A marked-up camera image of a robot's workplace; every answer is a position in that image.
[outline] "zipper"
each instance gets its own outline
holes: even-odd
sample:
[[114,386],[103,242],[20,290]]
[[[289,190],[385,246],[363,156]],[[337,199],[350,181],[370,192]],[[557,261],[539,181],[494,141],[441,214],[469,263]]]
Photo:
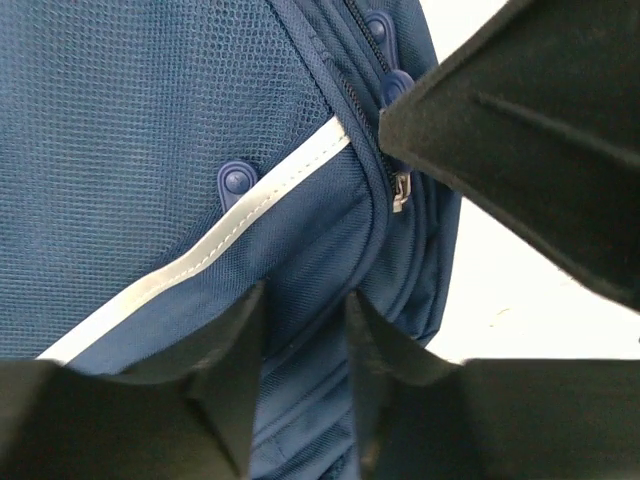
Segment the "zipper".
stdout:
[[[389,107],[400,95],[413,87],[414,84],[411,76],[400,69],[398,44],[393,18],[388,12],[383,10],[372,10],[366,16],[363,16],[355,0],[343,1],[384,72],[381,85],[382,114],[385,108]],[[343,78],[344,87],[355,105],[360,120],[371,130],[364,111],[360,106],[355,89],[344,77],[341,76],[341,78]],[[382,158],[382,164],[393,194],[393,213],[399,213],[411,195],[411,168],[399,160],[386,155],[380,151],[379,148],[378,152]]]

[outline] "white surface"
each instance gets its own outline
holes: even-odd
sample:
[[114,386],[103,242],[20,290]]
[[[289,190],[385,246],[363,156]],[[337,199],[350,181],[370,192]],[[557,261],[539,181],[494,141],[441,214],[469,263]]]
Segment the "white surface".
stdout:
[[[440,61],[504,0],[422,0]],[[465,201],[441,332],[429,345],[472,357],[640,359],[640,317],[585,290]]]
[[188,252],[129,285],[38,358],[70,362],[144,304],[209,268],[249,226],[350,142],[333,117],[260,179]]

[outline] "zipper track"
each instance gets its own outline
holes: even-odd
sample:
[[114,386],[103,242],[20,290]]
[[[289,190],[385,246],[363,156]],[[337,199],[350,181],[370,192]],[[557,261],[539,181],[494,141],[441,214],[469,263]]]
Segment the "zipper track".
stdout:
[[391,192],[393,195],[395,195],[397,193],[396,173],[393,166],[391,165],[391,161],[389,160],[389,157],[385,153],[383,153],[382,150],[380,150],[378,143],[375,141],[375,136],[373,135],[373,129],[369,124],[369,120],[367,120],[367,116],[364,113],[364,110],[362,109],[362,105],[360,105],[360,100],[358,99],[358,93],[356,92],[355,88],[353,88],[353,85],[351,85],[349,81],[344,77],[342,72],[338,71],[338,74],[339,74],[340,80],[342,81],[342,85],[347,92],[347,95],[349,96],[349,98],[351,99],[351,102],[353,103],[353,106],[356,110],[356,115],[358,116],[359,120],[362,122],[363,126],[365,127],[367,135],[369,135],[373,139],[374,144],[376,145],[378,154],[382,159],[382,166],[384,167],[384,171],[387,176],[387,181],[389,182],[389,185],[391,187]]
[[387,59],[384,57],[384,53],[382,53],[380,47],[378,47],[378,44],[374,40],[373,35],[371,34],[369,27],[367,27],[367,24],[364,21],[364,17],[362,16],[362,13],[360,13],[360,9],[358,8],[358,5],[356,5],[355,0],[344,0],[344,3],[347,6],[349,13],[358,25],[358,28],[362,32],[362,35],[364,35],[364,38],[367,40],[367,43],[371,47],[371,50],[373,51],[376,59],[380,63],[382,71],[384,73],[389,73],[391,71],[389,62],[387,62]]
[[[382,71],[385,74],[391,72],[391,67],[389,66],[389,62],[387,62],[387,59],[385,58],[384,53],[382,53],[382,51],[380,50],[380,47],[378,47],[378,44],[374,40],[373,35],[371,34],[369,27],[367,27],[364,17],[362,16],[362,13],[360,12],[360,9],[358,8],[358,5],[356,4],[355,0],[344,0],[344,4],[349,10],[349,13],[353,17],[354,21],[358,25],[358,28],[362,32],[362,35],[364,36],[365,40],[369,44],[369,47],[371,48],[371,51],[373,52],[374,56],[380,63],[380,67],[382,68]],[[347,95],[349,95],[349,98],[351,99],[351,101],[355,106],[356,113],[360,117],[360,121],[363,122],[363,124],[367,127],[367,129],[371,133],[372,132],[371,126],[369,124],[369,121],[367,120],[364,110],[362,109],[362,106],[360,105],[360,100],[358,99],[357,92],[355,91],[353,86],[347,81],[347,79],[344,78],[342,74],[340,75],[340,78],[342,79],[344,88],[347,91]],[[393,168],[393,165],[391,164],[391,160],[388,157],[388,155],[386,155],[382,150],[380,150],[380,147],[377,147],[377,148],[378,148],[378,153],[382,159],[382,166],[384,167],[387,180],[391,187],[391,193],[393,196],[395,196],[398,193],[395,169]]]

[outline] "white background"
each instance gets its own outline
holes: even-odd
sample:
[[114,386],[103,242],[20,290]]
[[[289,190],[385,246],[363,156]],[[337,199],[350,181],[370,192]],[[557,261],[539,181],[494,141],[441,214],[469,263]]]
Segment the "white background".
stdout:
[[[440,61],[504,0],[421,0]],[[463,203],[443,327],[429,345],[471,357],[640,359],[640,316],[598,297]]]

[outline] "reflective strip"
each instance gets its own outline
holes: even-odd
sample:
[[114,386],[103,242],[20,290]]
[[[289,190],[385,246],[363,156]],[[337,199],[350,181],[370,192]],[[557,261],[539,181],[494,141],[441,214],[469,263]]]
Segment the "reflective strip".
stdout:
[[144,304],[208,268],[253,222],[349,143],[333,117],[256,183],[188,252],[129,285],[38,358],[70,362]]

